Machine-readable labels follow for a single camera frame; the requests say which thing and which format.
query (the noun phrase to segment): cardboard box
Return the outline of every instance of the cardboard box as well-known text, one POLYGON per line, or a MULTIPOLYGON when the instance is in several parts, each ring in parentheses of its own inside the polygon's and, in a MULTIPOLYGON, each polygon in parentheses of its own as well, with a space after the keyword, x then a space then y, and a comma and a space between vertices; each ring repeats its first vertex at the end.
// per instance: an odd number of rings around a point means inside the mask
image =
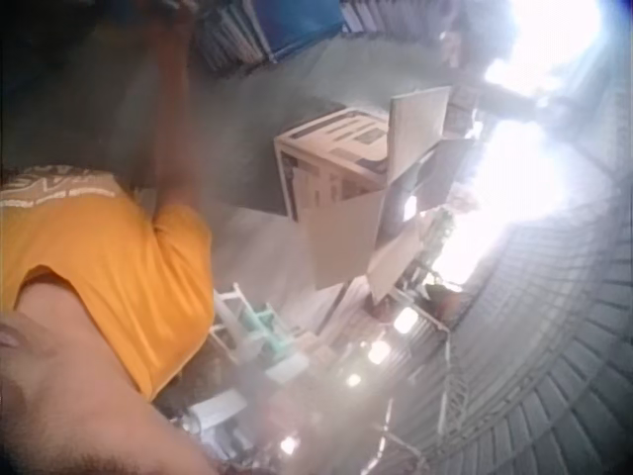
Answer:
MULTIPOLYGON (((376 252, 376 268, 384 268, 390 252, 380 249, 399 249, 388 242, 376 248, 385 197, 412 165, 433 156, 450 91, 395 97, 389 117, 344 109, 275 139, 286 209, 306 231, 318 288, 365 274, 376 252)), ((411 247, 410 236, 393 239, 411 247)))

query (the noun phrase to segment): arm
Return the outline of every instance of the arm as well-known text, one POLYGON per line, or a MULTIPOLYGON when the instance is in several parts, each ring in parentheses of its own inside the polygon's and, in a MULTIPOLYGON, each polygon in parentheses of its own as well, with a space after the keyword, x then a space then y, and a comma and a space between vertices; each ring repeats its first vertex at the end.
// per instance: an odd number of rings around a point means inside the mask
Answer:
POLYGON ((170 204, 197 209, 199 200, 199 162, 193 145, 187 74, 190 37, 190 18, 178 18, 172 26, 154 20, 150 26, 159 74, 153 149, 158 210, 170 204))

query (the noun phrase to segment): floor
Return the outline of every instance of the floor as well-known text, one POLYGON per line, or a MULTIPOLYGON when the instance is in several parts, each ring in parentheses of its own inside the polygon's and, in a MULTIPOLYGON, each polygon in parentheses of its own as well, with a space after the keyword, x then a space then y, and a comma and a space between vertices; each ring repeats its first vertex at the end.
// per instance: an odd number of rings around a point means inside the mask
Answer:
MULTIPOLYGON (((252 302, 269 302, 291 326, 314 331, 340 286, 315 290, 301 229, 279 216, 272 138, 340 104, 387 110, 395 94, 452 79, 420 46, 343 38, 249 75, 216 79, 198 65, 192 79, 216 288, 238 282, 252 302)), ((154 82, 135 35, 98 29, 63 68, 5 101, 4 166, 67 163, 130 179, 147 156, 154 82)), ((325 329, 327 338, 342 330, 367 292, 357 279, 325 329)), ((209 397, 211 360, 203 348, 176 399, 190 404, 209 397)))

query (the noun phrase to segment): orange t-shirt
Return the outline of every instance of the orange t-shirt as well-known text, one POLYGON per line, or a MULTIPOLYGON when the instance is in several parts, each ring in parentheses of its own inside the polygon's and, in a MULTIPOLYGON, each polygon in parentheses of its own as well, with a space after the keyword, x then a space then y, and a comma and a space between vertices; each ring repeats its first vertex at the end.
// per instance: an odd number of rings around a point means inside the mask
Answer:
POLYGON ((190 208, 153 220, 111 174, 37 167, 0 193, 0 309, 26 280, 68 281, 147 399, 205 341, 213 321, 211 233, 190 208))

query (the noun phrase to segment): yellow shirt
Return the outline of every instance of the yellow shirt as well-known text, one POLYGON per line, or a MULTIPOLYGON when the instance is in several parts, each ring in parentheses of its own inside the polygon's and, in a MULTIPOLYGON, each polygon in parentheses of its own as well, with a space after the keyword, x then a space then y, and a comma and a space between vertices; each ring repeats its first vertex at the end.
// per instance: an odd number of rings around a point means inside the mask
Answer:
POLYGON ((0 309, 26 280, 68 281, 147 399, 205 341, 213 321, 211 233, 190 208, 153 220, 107 173, 37 167, 0 193, 0 309))

